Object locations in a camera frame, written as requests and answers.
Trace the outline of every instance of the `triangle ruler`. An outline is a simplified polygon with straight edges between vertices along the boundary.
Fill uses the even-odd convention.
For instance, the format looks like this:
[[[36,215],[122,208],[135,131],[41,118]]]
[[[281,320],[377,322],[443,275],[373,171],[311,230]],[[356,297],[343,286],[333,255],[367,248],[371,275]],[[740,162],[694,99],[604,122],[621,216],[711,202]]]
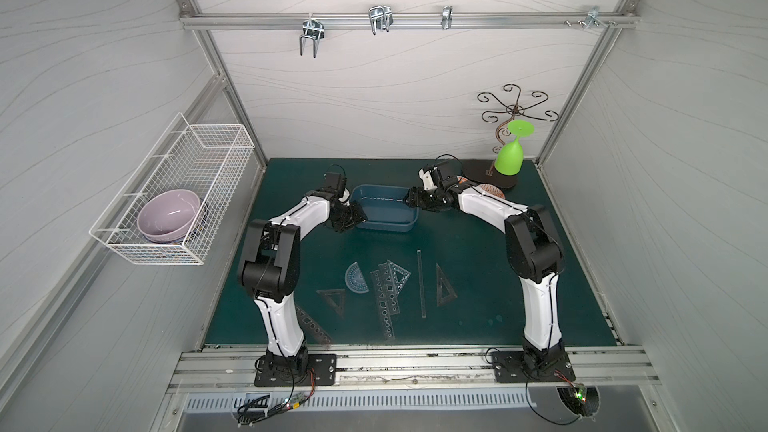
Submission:
[[[328,333],[315,322],[315,319],[310,317],[310,315],[307,312],[304,312],[304,309],[298,305],[296,306],[296,320],[299,321],[299,326],[301,326],[305,332],[312,334],[317,343],[326,346],[326,349],[333,343],[333,340]]]
[[[344,318],[344,301],[346,300],[345,288],[330,288],[324,291],[317,291],[324,301],[336,312],[339,317]]]
[[[397,301],[397,284],[389,269],[389,264],[379,264],[379,278],[385,294],[387,310],[391,315],[400,313],[400,303]]]
[[[400,295],[400,291],[402,290],[402,286],[408,282],[408,277],[411,276],[411,273],[405,270],[404,268],[400,267],[398,264],[395,264],[391,260],[388,260],[386,262],[387,265],[389,265],[389,272],[392,276],[392,280],[395,283],[395,286],[397,287],[397,294]]]
[[[448,278],[440,266],[438,264],[435,264],[435,266],[437,267],[437,306],[441,307],[449,302],[455,301],[458,295],[456,295],[456,291],[453,290],[453,286],[448,282]],[[443,287],[446,288],[446,291],[448,292],[447,295],[442,294]]]
[[[384,332],[385,341],[395,340],[395,329],[392,327],[392,315],[389,313],[389,301],[384,292],[384,284],[378,270],[371,271],[371,285],[376,300],[376,307],[379,311],[379,323]]]

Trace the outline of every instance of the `metal vent grille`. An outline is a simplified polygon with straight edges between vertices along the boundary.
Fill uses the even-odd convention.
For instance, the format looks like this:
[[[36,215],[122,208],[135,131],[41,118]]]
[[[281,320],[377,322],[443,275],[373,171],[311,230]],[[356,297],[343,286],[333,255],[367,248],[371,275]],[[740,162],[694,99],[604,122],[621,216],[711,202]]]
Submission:
[[[329,390],[304,410],[496,409],[527,407],[525,389]]]
[[[287,392],[189,394],[188,414],[232,412],[246,401],[269,395],[269,407],[288,397]],[[422,390],[319,390],[296,411],[343,410],[471,410],[526,408],[525,388]]]

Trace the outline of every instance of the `wooden base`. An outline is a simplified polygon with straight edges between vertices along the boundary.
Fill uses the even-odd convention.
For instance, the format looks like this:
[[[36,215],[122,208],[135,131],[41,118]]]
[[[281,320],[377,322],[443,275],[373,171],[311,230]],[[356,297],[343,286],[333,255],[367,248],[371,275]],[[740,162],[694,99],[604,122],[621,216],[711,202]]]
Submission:
[[[463,163],[464,176],[478,184],[491,184],[501,190],[510,189],[518,184],[517,174],[505,176],[493,167],[493,160],[470,159]]]

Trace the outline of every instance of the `metal scroll stand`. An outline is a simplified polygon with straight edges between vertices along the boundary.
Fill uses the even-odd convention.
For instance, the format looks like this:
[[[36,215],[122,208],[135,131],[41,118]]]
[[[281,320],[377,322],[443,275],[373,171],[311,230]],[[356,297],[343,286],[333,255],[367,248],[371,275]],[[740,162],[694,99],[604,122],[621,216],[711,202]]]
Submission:
[[[504,107],[504,110],[500,112],[486,110],[481,114],[481,117],[485,122],[489,122],[489,123],[500,122],[496,127],[495,135],[496,135],[496,140],[498,140],[498,142],[501,145],[493,148],[494,153],[498,153],[498,151],[501,150],[501,148],[504,147],[504,145],[506,144],[506,142],[502,137],[503,136],[509,137],[511,135],[510,131],[507,129],[507,124],[509,124],[512,120],[525,117],[526,119],[543,120],[545,122],[554,122],[555,120],[560,118],[560,115],[553,110],[545,111],[544,112],[545,117],[535,117],[535,116],[530,116],[528,114],[528,111],[530,109],[538,105],[541,105],[547,100],[549,100],[549,95],[546,92],[542,92],[540,90],[535,90],[531,92],[531,97],[539,101],[529,106],[523,107],[520,105],[520,95],[522,94],[522,90],[520,89],[520,86],[518,86],[517,84],[508,83],[504,85],[502,90],[504,92],[512,92],[512,93],[517,91],[517,96],[514,98],[513,105],[511,106],[507,105],[506,103],[501,101],[498,97],[496,97],[496,95],[493,92],[480,92],[478,94],[478,100],[480,102],[484,102],[484,103],[490,102],[491,99],[494,99],[502,107]],[[506,118],[506,120],[504,121],[501,121],[500,118],[504,118],[504,114],[508,114],[508,118]],[[469,180],[472,180],[474,182],[492,184],[501,189],[512,188],[515,185],[517,185],[518,177],[516,175],[505,176],[499,173],[494,168],[493,162],[494,162],[493,160],[465,160],[464,175]]]

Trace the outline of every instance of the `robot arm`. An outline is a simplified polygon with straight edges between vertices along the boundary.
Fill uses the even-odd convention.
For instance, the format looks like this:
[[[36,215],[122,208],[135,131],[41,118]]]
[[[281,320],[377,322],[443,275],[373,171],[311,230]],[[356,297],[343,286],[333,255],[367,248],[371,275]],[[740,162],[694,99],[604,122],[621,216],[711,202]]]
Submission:
[[[525,306],[524,361],[533,378],[565,356],[558,326],[557,285],[563,257],[552,217],[543,206],[528,207],[461,182],[446,162],[418,173],[423,187],[411,187],[403,201],[431,212],[457,208],[504,233],[507,259],[520,277]]]
[[[349,202],[346,177],[327,172],[322,187],[309,191],[282,216],[254,220],[246,229],[238,280],[259,307],[269,344],[267,363],[306,372],[304,333],[296,319],[293,291],[299,281],[300,244],[326,221],[344,232],[366,220],[360,204]]]

